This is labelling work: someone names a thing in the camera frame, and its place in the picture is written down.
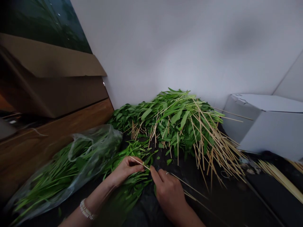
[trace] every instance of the bracelet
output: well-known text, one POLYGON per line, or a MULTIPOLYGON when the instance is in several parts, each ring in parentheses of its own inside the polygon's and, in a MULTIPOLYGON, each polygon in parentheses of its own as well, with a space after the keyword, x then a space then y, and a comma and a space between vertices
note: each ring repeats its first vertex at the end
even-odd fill
POLYGON ((83 199, 80 203, 80 210, 82 212, 82 214, 86 217, 89 218, 90 220, 95 220, 96 219, 96 215, 92 214, 89 209, 87 209, 87 207, 85 206, 84 203, 85 199, 83 199))

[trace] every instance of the white wall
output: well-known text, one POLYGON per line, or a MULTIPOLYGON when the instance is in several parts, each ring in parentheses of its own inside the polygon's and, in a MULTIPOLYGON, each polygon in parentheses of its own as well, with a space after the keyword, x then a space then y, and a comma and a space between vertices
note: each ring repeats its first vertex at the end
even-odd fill
POLYGON ((299 0, 71 0, 114 108, 167 87, 217 108, 272 94, 303 49, 299 0))
POLYGON ((303 52, 277 87, 274 95, 303 102, 303 52))

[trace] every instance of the white container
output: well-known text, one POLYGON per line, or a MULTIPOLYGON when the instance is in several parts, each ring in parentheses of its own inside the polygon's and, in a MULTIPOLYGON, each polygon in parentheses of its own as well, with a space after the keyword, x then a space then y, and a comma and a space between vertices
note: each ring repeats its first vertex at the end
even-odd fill
POLYGON ((223 128, 240 144, 238 149, 259 153, 265 150, 293 161, 303 158, 303 102, 268 95, 234 94, 227 100, 223 128))

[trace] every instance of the plastic bag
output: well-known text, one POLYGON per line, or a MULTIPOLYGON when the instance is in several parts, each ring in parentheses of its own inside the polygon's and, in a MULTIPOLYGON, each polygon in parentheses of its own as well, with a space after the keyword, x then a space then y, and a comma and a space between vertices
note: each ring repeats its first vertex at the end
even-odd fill
MULTIPOLYGON (((118 130, 115 130, 112 125, 102 125, 84 131, 81 134, 73 134, 72 137, 74 141, 65 147, 65 149, 69 149, 68 156, 65 156, 65 159, 68 159, 67 162, 75 162, 77 168, 82 164, 83 166, 81 167, 81 170, 79 170, 78 174, 74 176, 71 184, 66 189, 58 192, 47 201, 44 200, 42 204, 39 204, 38 207, 27 212, 24 216, 22 216, 22 218, 20 218, 20 215, 23 214, 27 209, 30 209, 33 204, 28 204, 15 212, 18 214, 19 220, 14 224, 19 225, 27 219, 31 219, 35 216, 43 214, 60 205, 74 192, 76 192, 95 175, 102 171, 108 160, 110 160, 113 155, 119 151, 122 141, 122 133, 118 130), (84 143, 85 145, 89 144, 90 146, 86 147, 85 151, 82 154, 78 155, 79 145, 83 145, 84 143), (91 155, 91 157, 84 164, 83 157, 86 155, 91 155)), ((17 201, 23 199, 28 195, 28 193, 34 187, 34 180, 37 177, 41 176, 46 171, 46 169, 50 167, 51 163, 54 163, 54 160, 58 158, 58 155, 60 155, 61 151, 62 150, 54 155, 53 160, 49 164, 35 172, 27 180, 27 182, 12 196, 4 209, 5 211, 11 210, 17 201)))

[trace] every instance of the forearm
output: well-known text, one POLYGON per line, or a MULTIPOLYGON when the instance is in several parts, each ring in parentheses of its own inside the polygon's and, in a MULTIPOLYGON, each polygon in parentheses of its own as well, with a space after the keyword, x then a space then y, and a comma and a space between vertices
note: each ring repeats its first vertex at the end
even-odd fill
POLYGON ((171 220, 176 227, 205 227, 203 222, 194 212, 194 210, 186 204, 186 208, 175 219, 171 220))
MULTIPOLYGON (((109 180, 105 179, 86 199, 85 206, 92 214, 98 214, 100 208, 104 205, 106 199, 110 196, 112 191, 115 189, 114 184, 109 180)), ((75 227, 85 227, 90 226, 92 220, 85 217, 80 207, 66 219, 59 227, 75 226, 75 227)))

